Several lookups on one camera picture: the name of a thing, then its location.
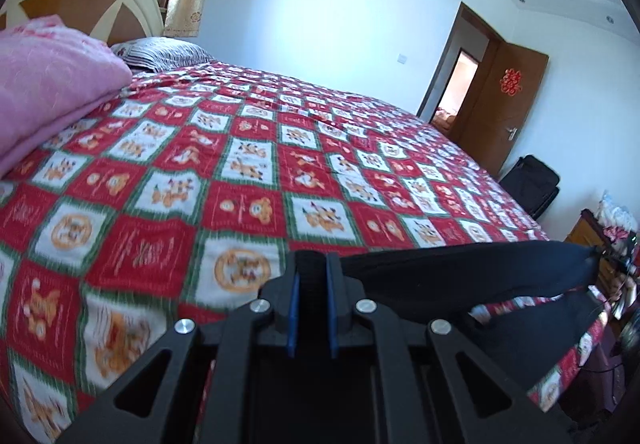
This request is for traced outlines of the black pants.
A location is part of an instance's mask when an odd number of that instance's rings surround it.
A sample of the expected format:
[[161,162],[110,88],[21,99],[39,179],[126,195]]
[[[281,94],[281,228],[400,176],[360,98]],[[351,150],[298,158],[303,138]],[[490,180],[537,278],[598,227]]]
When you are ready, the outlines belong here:
[[603,310],[589,288],[593,248],[493,242],[372,252],[342,261],[367,298],[403,320],[446,320],[525,390],[576,346]]

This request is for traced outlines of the red patchwork bedspread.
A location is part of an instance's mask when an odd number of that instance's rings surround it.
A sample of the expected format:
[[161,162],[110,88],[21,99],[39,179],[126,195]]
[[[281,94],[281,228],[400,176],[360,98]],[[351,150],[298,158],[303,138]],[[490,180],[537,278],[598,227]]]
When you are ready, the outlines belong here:
[[137,74],[1,173],[1,395],[51,443],[175,316],[253,299],[288,250],[542,236],[397,107],[219,62]]

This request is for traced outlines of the black suitcase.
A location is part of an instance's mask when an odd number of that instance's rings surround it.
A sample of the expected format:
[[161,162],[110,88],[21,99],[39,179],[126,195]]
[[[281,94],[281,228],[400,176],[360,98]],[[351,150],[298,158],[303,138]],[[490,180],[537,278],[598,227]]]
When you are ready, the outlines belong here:
[[560,192],[560,177],[533,155],[521,157],[498,184],[534,220],[538,220]]

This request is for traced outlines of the wooden cabinet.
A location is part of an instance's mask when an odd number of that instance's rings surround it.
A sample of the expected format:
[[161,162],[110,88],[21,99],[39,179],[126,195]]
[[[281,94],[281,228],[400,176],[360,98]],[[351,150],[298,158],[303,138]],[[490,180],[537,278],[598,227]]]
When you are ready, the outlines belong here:
[[582,209],[574,227],[565,238],[572,244],[587,246],[600,256],[596,287],[606,297],[611,306],[616,306],[625,297],[629,272],[626,250],[616,247],[615,242],[605,234],[605,228],[597,221],[589,209]]

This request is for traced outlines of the brown wooden door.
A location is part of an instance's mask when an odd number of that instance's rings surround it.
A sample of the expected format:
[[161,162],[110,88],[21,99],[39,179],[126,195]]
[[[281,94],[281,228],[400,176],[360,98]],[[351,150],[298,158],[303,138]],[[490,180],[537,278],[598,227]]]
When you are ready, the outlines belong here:
[[490,175],[496,176],[535,103],[549,56],[491,41],[449,132]]

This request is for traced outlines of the striped pillow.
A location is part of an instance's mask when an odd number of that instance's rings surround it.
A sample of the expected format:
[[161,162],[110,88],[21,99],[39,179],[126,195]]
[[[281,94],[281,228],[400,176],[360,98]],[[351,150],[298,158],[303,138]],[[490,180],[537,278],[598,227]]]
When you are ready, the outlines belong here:
[[215,57],[192,42],[166,37],[146,37],[117,43],[112,52],[131,69],[171,71],[212,62]]

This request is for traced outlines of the pink folded blanket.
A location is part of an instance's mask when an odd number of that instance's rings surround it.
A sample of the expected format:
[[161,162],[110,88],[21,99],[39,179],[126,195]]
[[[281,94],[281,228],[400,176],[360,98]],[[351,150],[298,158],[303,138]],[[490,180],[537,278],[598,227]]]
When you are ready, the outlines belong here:
[[102,41],[44,16],[1,33],[1,173],[129,86],[132,72]]

